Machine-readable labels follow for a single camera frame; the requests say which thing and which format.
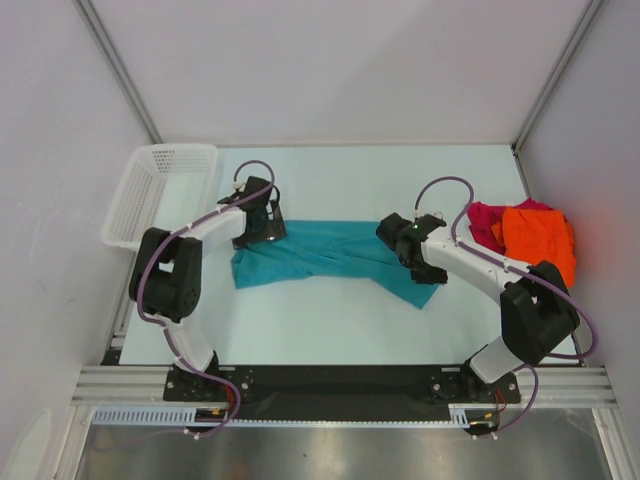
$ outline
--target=teal towel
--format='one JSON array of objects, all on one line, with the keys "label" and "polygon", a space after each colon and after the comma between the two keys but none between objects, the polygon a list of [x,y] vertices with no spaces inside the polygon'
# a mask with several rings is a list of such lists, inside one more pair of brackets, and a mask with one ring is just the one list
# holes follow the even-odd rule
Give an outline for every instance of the teal towel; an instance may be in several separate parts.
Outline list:
[{"label": "teal towel", "polygon": [[437,286],[417,285],[409,270],[376,237],[377,222],[286,222],[287,236],[238,250],[231,260],[236,288],[314,275],[370,278],[422,308]]}]

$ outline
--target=white wall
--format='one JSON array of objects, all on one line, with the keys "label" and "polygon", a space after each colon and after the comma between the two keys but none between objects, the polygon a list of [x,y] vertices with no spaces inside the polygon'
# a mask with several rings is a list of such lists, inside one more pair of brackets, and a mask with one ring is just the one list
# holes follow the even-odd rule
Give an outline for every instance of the white wall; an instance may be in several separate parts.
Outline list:
[{"label": "white wall", "polygon": [[0,52],[1,472],[105,340],[126,258],[99,228],[145,137],[71,1],[3,2]]},{"label": "white wall", "polygon": [[586,0],[96,0],[165,141],[511,143]]},{"label": "white wall", "polygon": [[523,151],[534,196],[576,228],[572,292],[598,321],[605,364],[640,445],[640,2],[605,5]]}]

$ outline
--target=metal floor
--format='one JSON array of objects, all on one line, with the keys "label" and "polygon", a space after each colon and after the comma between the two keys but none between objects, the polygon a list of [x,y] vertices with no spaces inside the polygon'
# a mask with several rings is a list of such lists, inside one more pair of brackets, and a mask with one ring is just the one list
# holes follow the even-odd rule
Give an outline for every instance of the metal floor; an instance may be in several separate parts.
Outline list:
[{"label": "metal floor", "polygon": [[233,427],[195,442],[93,426],[76,480],[610,479],[590,410],[534,410],[498,441],[461,430]]}]

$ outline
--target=white table surface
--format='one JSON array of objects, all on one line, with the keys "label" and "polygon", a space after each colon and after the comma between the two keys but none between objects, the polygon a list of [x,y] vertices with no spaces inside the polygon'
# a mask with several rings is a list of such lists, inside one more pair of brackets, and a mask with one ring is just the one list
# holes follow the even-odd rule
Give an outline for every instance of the white table surface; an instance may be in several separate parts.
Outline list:
[{"label": "white table surface", "polygon": [[[526,198],[507,145],[230,148],[220,153],[225,162],[220,196],[230,193],[240,163],[264,160],[275,170],[285,220],[377,222],[394,211],[409,218],[420,188],[443,175],[466,178],[476,199],[488,204]],[[243,173],[265,174],[259,166]],[[450,224],[466,200],[464,186],[442,183],[425,195],[421,211],[441,211]],[[163,198],[163,205],[170,208],[172,201]],[[470,238],[467,225],[463,222],[459,231]],[[461,363],[500,334],[498,306],[453,275],[418,310],[366,279],[315,277],[236,290],[232,255],[229,244],[203,262],[202,296],[194,313],[222,364]],[[572,340],[556,352],[575,353]],[[172,362],[159,328],[132,309],[120,363]]]}]

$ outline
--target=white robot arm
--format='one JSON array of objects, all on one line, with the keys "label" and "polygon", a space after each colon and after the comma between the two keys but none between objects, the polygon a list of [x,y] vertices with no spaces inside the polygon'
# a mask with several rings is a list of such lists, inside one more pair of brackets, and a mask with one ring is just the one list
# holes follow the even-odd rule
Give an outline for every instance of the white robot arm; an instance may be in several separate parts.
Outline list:
[{"label": "white robot arm", "polygon": [[267,180],[249,177],[233,196],[220,200],[217,214],[173,238],[155,262],[155,252],[171,233],[150,228],[142,238],[129,283],[129,297],[138,299],[143,272],[153,262],[144,284],[142,310],[151,315],[147,321],[166,330],[170,347],[180,352],[176,364],[186,370],[191,370],[190,366],[205,371],[214,358],[214,350],[202,335],[197,319],[189,318],[200,299],[202,259],[229,241],[236,248],[243,248],[286,235],[278,205],[279,192],[275,200],[270,200],[272,188],[277,191],[277,187],[270,185]]},{"label": "white robot arm", "polygon": [[446,223],[433,215],[411,222],[394,213],[382,220],[376,234],[411,270],[415,282],[446,283],[451,272],[500,305],[502,335],[465,363],[482,383],[494,383],[524,363],[537,365],[579,325],[576,310],[566,301],[512,272],[512,267],[530,272],[567,293],[551,263],[531,266],[467,240],[472,248],[462,248]]}]

